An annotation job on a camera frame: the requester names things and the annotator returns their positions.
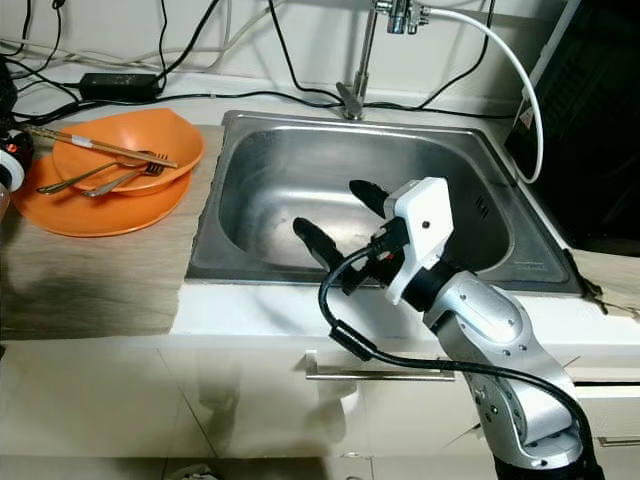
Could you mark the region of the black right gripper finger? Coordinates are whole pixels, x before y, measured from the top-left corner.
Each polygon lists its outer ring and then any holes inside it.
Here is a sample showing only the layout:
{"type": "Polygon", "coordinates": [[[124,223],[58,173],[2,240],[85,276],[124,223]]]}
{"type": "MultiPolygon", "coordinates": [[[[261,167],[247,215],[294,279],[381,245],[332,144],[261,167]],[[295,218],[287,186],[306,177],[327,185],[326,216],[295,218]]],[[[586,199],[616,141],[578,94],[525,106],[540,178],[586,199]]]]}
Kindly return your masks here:
{"type": "Polygon", "coordinates": [[[326,273],[334,273],[338,266],[349,257],[338,250],[334,239],[306,218],[293,220],[293,232],[305,244],[306,250],[319,262],[326,273]]]}
{"type": "Polygon", "coordinates": [[[378,186],[378,184],[369,182],[369,180],[351,180],[349,182],[349,191],[362,205],[365,205],[367,209],[374,212],[379,218],[392,218],[392,214],[387,212],[387,201],[390,198],[390,193],[378,186]]]}

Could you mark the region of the small orange plastic bowl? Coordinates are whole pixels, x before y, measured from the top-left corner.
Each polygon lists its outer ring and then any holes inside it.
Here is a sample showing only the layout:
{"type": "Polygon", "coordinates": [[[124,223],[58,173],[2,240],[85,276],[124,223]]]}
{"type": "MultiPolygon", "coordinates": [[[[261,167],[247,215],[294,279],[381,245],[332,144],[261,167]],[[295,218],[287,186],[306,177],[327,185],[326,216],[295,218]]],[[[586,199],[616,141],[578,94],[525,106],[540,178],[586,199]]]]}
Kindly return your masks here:
{"type": "MultiPolygon", "coordinates": [[[[174,164],[174,168],[166,168],[159,175],[138,175],[120,184],[111,191],[114,195],[155,195],[191,173],[201,163],[206,150],[200,129],[168,108],[102,116],[91,122],[69,125],[63,131],[128,150],[165,155],[166,160],[174,164]]],[[[60,179],[67,180],[114,159],[114,155],[106,152],[56,142],[52,148],[51,169],[60,179]]]]}

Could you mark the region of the large orange plastic bowl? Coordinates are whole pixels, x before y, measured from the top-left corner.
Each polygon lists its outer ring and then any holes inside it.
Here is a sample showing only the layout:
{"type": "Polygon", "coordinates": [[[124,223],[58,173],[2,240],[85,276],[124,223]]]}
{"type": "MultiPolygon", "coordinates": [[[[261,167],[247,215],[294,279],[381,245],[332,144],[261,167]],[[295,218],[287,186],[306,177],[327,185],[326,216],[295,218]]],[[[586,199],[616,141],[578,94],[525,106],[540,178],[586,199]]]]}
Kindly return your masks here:
{"type": "Polygon", "coordinates": [[[40,186],[60,180],[52,155],[35,161],[24,186],[10,197],[10,207],[37,227],[59,236],[109,237],[151,227],[177,209],[191,187],[191,175],[184,174],[172,186],[155,195],[105,195],[91,198],[77,189],[55,195],[40,195],[40,186]]]}

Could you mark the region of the black kitchen appliance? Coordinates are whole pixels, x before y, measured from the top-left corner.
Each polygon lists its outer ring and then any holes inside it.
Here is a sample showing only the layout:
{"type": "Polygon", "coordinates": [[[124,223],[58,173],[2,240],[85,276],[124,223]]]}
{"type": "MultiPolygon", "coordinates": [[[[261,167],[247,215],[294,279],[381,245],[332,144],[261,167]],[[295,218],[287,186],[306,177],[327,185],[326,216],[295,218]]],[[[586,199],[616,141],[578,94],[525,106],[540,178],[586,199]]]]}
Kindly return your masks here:
{"type": "Polygon", "coordinates": [[[640,259],[640,0],[580,0],[535,91],[541,207],[576,250],[640,259]]]}

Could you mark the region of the stainless steel sink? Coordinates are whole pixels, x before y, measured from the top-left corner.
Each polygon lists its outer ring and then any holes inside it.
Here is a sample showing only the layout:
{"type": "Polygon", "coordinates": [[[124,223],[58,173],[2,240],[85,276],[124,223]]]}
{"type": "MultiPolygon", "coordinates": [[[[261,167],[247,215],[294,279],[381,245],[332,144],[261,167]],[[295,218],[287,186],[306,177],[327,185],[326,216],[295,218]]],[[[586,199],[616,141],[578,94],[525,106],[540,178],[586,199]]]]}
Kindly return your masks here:
{"type": "Polygon", "coordinates": [[[223,125],[188,282],[316,285],[323,266],[294,233],[294,220],[312,221],[340,252],[355,251],[381,219],[349,191],[352,180],[392,192],[439,177],[454,220],[445,261],[506,291],[580,292],[570,256],[477,129],[257,111],[229,111],[223,125]]]}

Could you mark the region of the steel faucet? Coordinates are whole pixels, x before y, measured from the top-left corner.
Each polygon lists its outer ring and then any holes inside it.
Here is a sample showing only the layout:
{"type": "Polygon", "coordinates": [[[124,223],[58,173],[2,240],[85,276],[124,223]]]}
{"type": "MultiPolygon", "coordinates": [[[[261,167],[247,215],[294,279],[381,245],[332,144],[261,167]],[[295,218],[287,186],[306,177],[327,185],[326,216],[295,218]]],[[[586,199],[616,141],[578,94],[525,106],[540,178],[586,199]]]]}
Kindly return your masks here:
{"type": "Polygon", "coordinates": [[[347,120],[364,119],[364,105],[369,88],[370,67],[379,15],[388,17],[387,32],[390,35],[416,35],[420,26],[429,22],[429,6],[419,0],[370,0],[360,56],[356,63],[355,78],[349,83],[338,82],[337,87],[342,115],[347,120]]]}

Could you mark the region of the golden metal fork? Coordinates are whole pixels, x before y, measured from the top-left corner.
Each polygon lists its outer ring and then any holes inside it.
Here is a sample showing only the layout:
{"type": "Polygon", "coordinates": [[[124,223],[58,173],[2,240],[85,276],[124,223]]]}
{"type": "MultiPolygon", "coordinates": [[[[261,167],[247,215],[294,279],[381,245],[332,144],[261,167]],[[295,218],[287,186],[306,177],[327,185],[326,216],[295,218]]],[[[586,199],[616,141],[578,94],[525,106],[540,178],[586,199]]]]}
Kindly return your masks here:
{"type": "Polygon", "coordinates": [[[155,177],[155,175],[163,173],[164,170],[164,165],[161,165],[159,163],[148,163],[146,168],[136,170],[136,172],[124,174],[122,175],[122,177],[111,180],[110,183],[106,183],[105,186],[100,186],[99,188],[91,189],[91,191],[83,192],[83,196],[96,198],[108,195],[108,193],[113,192],[116,187],[123,186],[123,184],[129,182],[129,180],[133,180],[137,177],[155,177]]]}

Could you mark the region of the beige woven mat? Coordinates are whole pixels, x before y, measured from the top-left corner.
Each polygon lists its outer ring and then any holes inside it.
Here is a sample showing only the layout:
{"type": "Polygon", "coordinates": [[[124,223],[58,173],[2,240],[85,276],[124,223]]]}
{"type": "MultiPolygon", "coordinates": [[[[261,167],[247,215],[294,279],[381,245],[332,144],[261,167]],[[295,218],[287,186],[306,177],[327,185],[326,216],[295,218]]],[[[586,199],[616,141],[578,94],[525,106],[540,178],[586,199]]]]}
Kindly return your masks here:
{"type": "Polygon", "coordinates": [[[170,332],[224,137],[220,125],[198,129],[206,141],[201,164],[177,207],[151,227],[59,236],[8,207],[1,221],[1,342],[170,332]]]}

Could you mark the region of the golden metal spoon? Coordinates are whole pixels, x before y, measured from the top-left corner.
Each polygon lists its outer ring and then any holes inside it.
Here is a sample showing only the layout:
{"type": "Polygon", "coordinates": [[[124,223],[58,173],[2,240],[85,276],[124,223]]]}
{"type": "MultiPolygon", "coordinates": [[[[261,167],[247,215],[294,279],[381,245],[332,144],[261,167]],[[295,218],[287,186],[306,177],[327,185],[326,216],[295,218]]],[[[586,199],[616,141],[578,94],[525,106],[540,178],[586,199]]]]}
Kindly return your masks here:
{"type": "Polygon", "coordinates": [[[88,170],[88,172],[84,172],[79,175],[76,175],[76,177],[61,180],[61,182],[59,183],[50,184],[50,186],[38,187],[36,189],[36,192],[41,193],[41,195],[55,195],[55,193],[59,193],[61,191],[64,191],[64,189],[72,187],[73,184],[78,183],[79,180],[83,180],[88,177],[91,177],[91,175],[102,172],[102,170],[108,169],[110,168],[110,166],[124,166],[124,168],[137,168],[137,166],[145,166],[147,164],[148,164],[147,160],[137,159],[137,157],[125,157],[125,156],[118,157],[118,159],[110,161],[110,163],[105,163],[100,166],[96,166],[96,168],[88,170]]]}

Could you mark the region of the black power adapter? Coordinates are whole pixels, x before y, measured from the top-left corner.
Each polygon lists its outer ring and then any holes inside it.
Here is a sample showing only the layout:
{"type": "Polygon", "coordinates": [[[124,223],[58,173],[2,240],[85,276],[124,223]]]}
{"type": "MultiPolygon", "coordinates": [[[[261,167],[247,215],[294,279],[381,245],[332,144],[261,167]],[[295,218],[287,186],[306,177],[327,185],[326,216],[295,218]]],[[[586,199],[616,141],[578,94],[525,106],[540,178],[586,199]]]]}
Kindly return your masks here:
{"type": "Polygon", "coordinates": [[[84,73],[76,83],[84,100],[147,101],[163,91],[156,74],[84,73]]]}

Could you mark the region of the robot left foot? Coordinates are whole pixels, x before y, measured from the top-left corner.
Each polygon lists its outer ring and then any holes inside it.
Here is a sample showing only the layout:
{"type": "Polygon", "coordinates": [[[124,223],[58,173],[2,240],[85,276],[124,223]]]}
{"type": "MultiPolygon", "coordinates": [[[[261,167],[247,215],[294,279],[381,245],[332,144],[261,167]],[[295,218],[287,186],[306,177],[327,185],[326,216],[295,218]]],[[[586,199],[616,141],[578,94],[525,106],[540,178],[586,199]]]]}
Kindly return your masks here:
{"type": "Polygon", "coordinates": [[[207,463],[192,463],[163,476],[163,480],[221,480],[207,463]]]}

